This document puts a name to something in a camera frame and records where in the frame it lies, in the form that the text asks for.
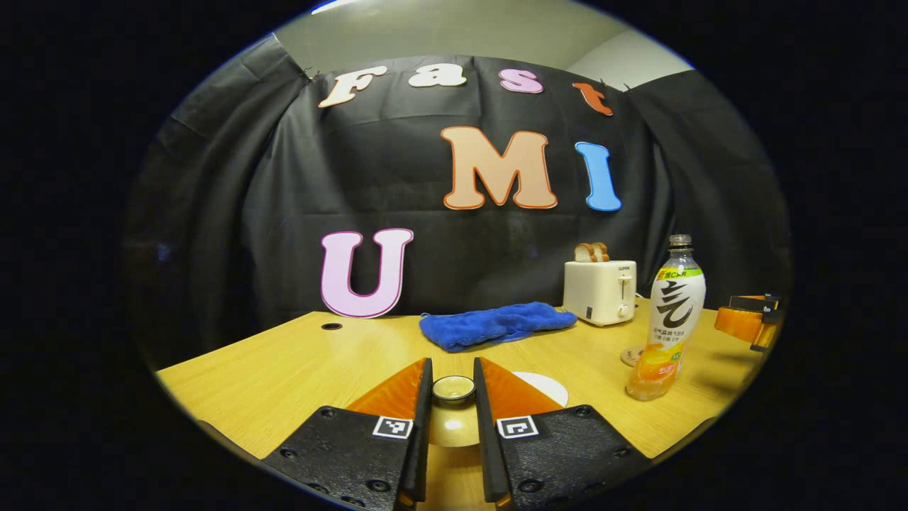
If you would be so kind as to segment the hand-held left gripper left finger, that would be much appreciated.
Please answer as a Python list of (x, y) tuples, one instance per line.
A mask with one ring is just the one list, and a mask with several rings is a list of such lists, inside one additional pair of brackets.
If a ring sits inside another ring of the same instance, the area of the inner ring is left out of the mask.
[(426, 499), (432, 382), (422, 357), (346, 407), (319, 407), (264, 466), (343, 509), (414, 510)]

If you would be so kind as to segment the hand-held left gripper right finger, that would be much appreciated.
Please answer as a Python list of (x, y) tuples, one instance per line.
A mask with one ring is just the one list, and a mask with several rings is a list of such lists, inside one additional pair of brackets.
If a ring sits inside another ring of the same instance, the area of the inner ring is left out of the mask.
[(473, 380), (485, 498), (499, 509), (590, 509), (651, 466), (592, 405), (563, 407), (485, 357)]

